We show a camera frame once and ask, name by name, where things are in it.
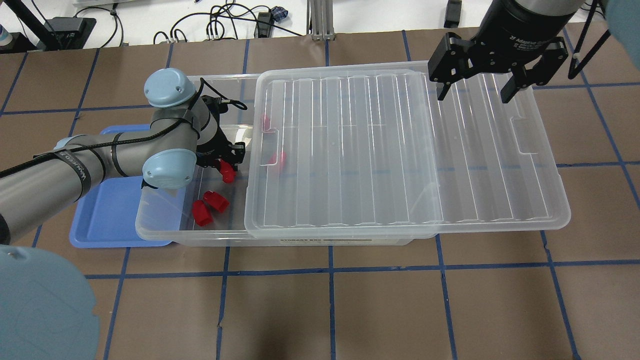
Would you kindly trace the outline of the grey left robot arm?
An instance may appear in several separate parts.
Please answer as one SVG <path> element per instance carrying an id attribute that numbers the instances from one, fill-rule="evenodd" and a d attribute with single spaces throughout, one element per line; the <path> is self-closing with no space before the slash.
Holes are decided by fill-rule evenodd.
<path id="1" fill-rule="evenodd" d="M 1 358 L 93 360 L 99 344 L 96 296 L 86 276 L 64 257 L 16 246 L 26 233 L 114 178 L 141 177 L 142 188 L 180 190 L 196 167 L 233 180 L 245 157 L 220 116 L 247 105 L 194 84 L 183 71 L 152 73 L 144 95 L 154 108 L 146 131 L 66 137 L 53 150 L 1 172 Z"/>

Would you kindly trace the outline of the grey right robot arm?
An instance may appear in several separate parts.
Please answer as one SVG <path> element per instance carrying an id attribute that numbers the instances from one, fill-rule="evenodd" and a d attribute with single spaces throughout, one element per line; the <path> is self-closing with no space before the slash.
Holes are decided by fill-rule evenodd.
<path id="1" fill-rule="evenodd" d="M 451 86 L 479 74 L 510 74 L 500 91 L 509 103 L 521 89 L 548 84 L 567 59 L 567 77 L 574 79 L 610 36 L 622 44 L 634 66 L 639 66 L 639 2 L 637 0 L 594 0 L 574 46 L 573 55 L 562 29 L 583 6 L 582 0 L 494 0 L 478 32 L 462 39 L 446 32 L 428 62 L 429 80 L 437 84 L 442 101 Z M 598 6 L 608 25 L 586 54 L 581 48 Z"/>

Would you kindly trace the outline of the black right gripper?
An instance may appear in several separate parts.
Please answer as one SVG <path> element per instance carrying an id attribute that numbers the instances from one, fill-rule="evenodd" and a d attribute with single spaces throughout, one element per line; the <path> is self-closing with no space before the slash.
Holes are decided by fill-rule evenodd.
<path id="1" fill-rule="evenodd" d="M 533 84 L 546 84 L 567 61 L 560 32 L 580 0 L 494 0 L 471 38 L 448 31 L 428 61 L 429 79 L 443 101 L 453 83 L 480 73 L 507 74 L 503 104 Z"/>

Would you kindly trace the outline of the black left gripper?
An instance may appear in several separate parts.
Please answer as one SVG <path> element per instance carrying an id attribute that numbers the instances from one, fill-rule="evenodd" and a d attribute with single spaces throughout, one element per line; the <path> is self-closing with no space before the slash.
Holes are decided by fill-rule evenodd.
<path id="1" fill-rule="evenodd" d="M 213 168 L 218 172 L 221 169 L 221 160 L 233 166 L 239 166 L 244 162 L 246 156 L 246 143 L 230 142 L 221 128 L 220 117 L 211 117 L 205 130 L 213 129 L 214 125 L 215 132 L 210 139 L 196 146 L 197 166 Z"/>

